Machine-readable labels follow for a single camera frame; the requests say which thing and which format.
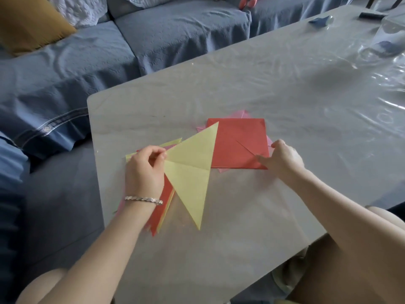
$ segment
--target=chair leg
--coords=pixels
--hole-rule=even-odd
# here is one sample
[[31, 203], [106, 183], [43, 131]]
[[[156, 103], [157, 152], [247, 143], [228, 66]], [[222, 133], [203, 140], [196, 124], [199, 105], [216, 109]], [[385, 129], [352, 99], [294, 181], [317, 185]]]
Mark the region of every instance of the chair leg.
[[396, 8], [403, 0], [396, 0], [391, 9]]
[[369, 0], [369, 2], [366, 5], [366, 8], [371, 8], [372, 4], [374, 3], [375, 0]]

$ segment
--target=silver bracelet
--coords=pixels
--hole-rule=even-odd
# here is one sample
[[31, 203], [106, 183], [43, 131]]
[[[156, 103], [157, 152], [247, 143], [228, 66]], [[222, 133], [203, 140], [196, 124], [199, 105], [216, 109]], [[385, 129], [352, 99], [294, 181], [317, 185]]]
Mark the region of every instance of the silver bracelet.
[[124, 198], [126, 201], [147, 201], [149, 203], [154, 203], [157, 205], [163, 205], [163, 201], [156, 199], [156, 198], [150, 198], [150, 197], [138, 197], [138, 196], [125, 196]]

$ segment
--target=forearm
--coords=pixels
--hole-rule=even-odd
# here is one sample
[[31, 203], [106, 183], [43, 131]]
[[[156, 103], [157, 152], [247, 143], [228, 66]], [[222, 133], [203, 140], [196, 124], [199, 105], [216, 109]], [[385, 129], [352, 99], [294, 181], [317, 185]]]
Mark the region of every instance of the forearm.
[[405, 298], [405, 232], [308, 171], [287, 183], [387, 303]]
[[40, 304], [110, 304], [152, 207], [126, 206]]

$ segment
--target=white table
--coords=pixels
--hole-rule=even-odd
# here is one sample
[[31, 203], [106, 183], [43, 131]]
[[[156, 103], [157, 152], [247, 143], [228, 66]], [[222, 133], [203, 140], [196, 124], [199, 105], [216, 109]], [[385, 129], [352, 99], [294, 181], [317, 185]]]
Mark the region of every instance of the white table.
[[[305, 20], [90, 96], [105, 223], [123, 194], [127, 153], [240, 109], [265, 118], [271, 139], [359, 204], [399, 183], [405, 56], [363, 49], [379, 24], [358, 20], [362, 10], [334, 9], [328, 29]], [[160, 234], [141, 235], [116, 299], [222, 304], [324, 232], [268, 171], [211, 170], [201, 231], [174, 198]]]

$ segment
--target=yellow cushion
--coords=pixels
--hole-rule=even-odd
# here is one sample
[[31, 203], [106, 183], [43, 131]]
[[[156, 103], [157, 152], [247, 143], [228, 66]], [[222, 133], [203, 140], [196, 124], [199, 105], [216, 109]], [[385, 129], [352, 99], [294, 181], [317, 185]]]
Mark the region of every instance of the yellow cushion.
[[0, 42], [20, 56], [76, 32], [47, 0], [0, 0]]

